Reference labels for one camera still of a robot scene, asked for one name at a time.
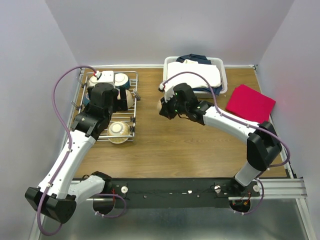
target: red towel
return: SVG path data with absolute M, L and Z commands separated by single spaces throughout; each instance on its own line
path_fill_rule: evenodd
M 261 124 L 269 121 L 275 104 L 275 100 L 242 84 L 234 89 L 225 109 L 240 118 Z

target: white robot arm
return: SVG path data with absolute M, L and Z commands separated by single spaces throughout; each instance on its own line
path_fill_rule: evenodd
M 71 149 L 67 142 L 38 187 L 29 187 L 25 193 L 25 198 L 36 211 L 40 206 L 42 214 L 62 224 L 71 218 L 77 204 L 111 188 L 111 177 L 101 172 L 94 172 L 88 179 L 71 187 L 79 165 L 101 132 L 108 127 L 112 114 L 127 107 L 126 99 L 117 98 L 125 89 L 115 89 L 114 72 L 104 71 L 99 76 L 99 81 L 88 87 L 90 103 L 71 125 Z M 67 151 L 69 155 L 61 166 Z
M 169 89 L 160 100 L 158 110 L 160 115 L 168 119 L 176 115 L 179 117 L 182 114 L 186 115 L 193 122 L 221 129 L 247 144 L 247 162 L 233 178 L 235 190 L 243 190 L 261 172 L 268 169 L 282 150 L 281 143 L 277 139 L 254 128 L 264 129 L 276 135 L 270 122 L 259 124 L 248 121 L 221 110 L 213 103 L 198 101 L 186 83 L 180 83 Z

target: wire dish rack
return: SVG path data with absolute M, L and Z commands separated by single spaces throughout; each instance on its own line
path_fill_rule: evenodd
M 134 103 L 133 103 L 133 106 L 128 109 L 128 111 L 117 111 L 113 113 L 109 125 L 111 125 L 114 122 L 124 122 L 128 124 L 130 127 L 130 135 L 108 136 L 108 128 L 107 128 L 100 134 L 98 141 L 109 142 L 110 138 L 128 138 L 127 141 L 132 142 L 136 135 L 137 101 L 140 100 L 140 96 L 138 94 L 138 73 L 136 71 L 115 71 L 114 74 L 126 74 L 128 76 L 129 82 L 130 82 L 129 91 L 134 98 Z M 93 72 L 88 72 L 84 76 L 85 77 L 84 83 L 81 82 L 81 86 L 83 88 L 81 101 L 80 101 L 81 107 L 78 107 L 73 103 L 78 113 L 80 113 L 81 110 L 83 109 L 82 106 L 84 104 L 84 97 L 87 90 L 87 83 L 92 76 L 93 76 Z

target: screw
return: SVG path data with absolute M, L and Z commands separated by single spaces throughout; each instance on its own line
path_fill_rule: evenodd
M 127 188 L 126 186 L 123 186 L 123 187 L 121 188 L 121 192 L 122 192 L 123 194 L 126 194 L 126 193 L 128 192 L 128 188 Z
M 219 194 L 221 192 L 221 187 L 219 185 L 214 186 L 214 191 Z
M 260 191 L 260 187 L 258 185 L 254 185 L 253 186 L 253 191 L 258 193 Z

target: wooden tabletop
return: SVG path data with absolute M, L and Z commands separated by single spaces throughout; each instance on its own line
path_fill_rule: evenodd
M 233 177 L 247 161 L 247 147 L 237 138 L 217 128 L 202 126 L 178 117 L 160 116 L 157 102 L 163 79 L 162 68 L 113 69 L 137 71 L 138 93 L 136 132 L 133 142 L 97 142 L 87 153 L 75 175 L 100 171 L 113 178 Z M 251 68 L 226 69 L 228 91 L 217 97 L 225 110 L 234 89 L 245 84 L 260 91 Z M 278 157 L 274 163 L 280 163 Z M 275 167 L 263 177 L 285 177 L 283 167 Z

